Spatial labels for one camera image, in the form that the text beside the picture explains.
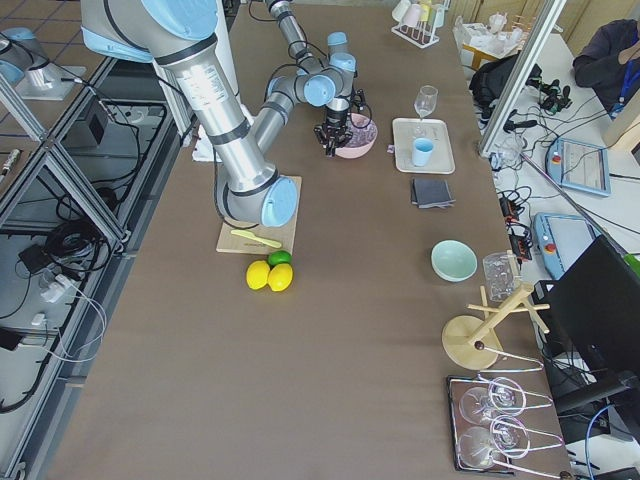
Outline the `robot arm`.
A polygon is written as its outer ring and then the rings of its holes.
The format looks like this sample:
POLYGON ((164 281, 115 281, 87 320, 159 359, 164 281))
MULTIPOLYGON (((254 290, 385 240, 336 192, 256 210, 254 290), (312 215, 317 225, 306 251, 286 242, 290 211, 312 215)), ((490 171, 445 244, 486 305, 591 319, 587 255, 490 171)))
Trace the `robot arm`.
POLYGON ((270 83, 255 119, 243 112, 219 61, 216 29, 224 21, 218 16, 218 2, 84 1, 81 21, 90 50, 156 63, 175 75, 224 168, 214 187, 222 216, 281 227, 296 211, 298 190, 265 154, 299 103, 324 108, 325 120, 314 133, 327 155, 351 139, 347 121, 356 59, 343 32, 328 36, 327 59, 316 58, 289 2, 270 1, 267 8, 287 41, 297 72, 270 83))
POLYGON ((312 43, 298 22, 290 1, 266 1, 267 10, 287 44, 287 55, 299 69, 303 101, 325 106, 351 93, 356 59, 349 52, 344 32, 329 35, 325 50, 312 43))

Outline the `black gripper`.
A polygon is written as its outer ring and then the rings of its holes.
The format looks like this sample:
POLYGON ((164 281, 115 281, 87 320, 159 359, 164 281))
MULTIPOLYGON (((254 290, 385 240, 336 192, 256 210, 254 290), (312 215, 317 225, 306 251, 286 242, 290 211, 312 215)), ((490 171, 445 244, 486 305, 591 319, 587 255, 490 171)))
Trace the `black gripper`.
POLYGON ((347 98, 334 98, 325 106, 323 124, 314 126, 316 138, 327 150, 329 157, 334 157, 336 151, 347 145, 352 138, 352 132, 348 128, 340 129, 346 125, 350 108, 347 98))

